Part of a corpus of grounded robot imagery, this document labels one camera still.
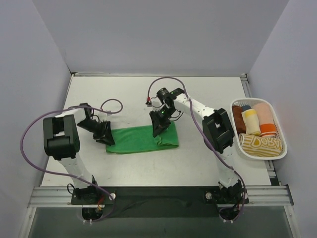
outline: yellow rolled towel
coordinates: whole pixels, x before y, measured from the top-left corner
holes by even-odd
[[[244,121],[244,124],[246,125],[246,133],[249,135],[260,135],[260,123],[258,119],[258,115],[256,110],[254,109],[248,109],[244,112],[242,112],[242,118]]]
[[[282,142],[277,138],[240,134],[239,141],[242,149],[249,155],[276,157],[282,152]]]

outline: white enclosure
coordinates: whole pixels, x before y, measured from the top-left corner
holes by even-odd
[[[288,0],[33,0],[72,72],[248,73]]]
[[[70,72],[89,71],[248,74],[283,129],[288,155],[275,165],[302,236],[316,237],[316,9],[315,0],[0,0],[1,235],[18,237],[43,176],[23,161],[20,136],[64,106]],[[45,167],[42,144],[38,123],[25,149]]]

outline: striped towel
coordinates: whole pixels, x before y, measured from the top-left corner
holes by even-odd
[[[276,157],[282,152],[282,142],[277,138],[240,134],[239,141],[242,149],[249,155]]]

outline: white table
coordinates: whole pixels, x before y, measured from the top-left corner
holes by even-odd
[[[124,109],[117,115],[107,117],[111,128],[150,125],[148,108],[145,105],[149,84],[157,77],[73,77],[65,108],[89,103],[99,108],[108,98],[117,98]],[[240,78],[180,77],[190,96],[215,109],[230,109],[236,98],[245,97]],[[164,79],[151,89],[154,97],[157,90],[166,87],[173,90],[181,85]],[[110,102],[105,110],[116,111],[119,105]],[[207,149],[192,119],[184,115],[176,122],[179,148],[164,151],[126,155],[108,154],[105,146],[96,143],[92,134],[79,128],[81,157],[87,169],[101,186],[215,186],[218,185],[216,157]],[[271,185],[264,161],[250,161],[238,156],[234,149],[235,169],[246,185]],[[66,173],[65,168],[49,158],[47,170]],[[71,178],[45,174],[42,186],[66,186]]]

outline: green cloth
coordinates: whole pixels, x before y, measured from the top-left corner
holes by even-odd
[[[115,145],[106,145],[106,151],[118,154],[166,150],[178,147],[175,123],[162,134],[153,138],[152,126],[138,126],[112,130]]]

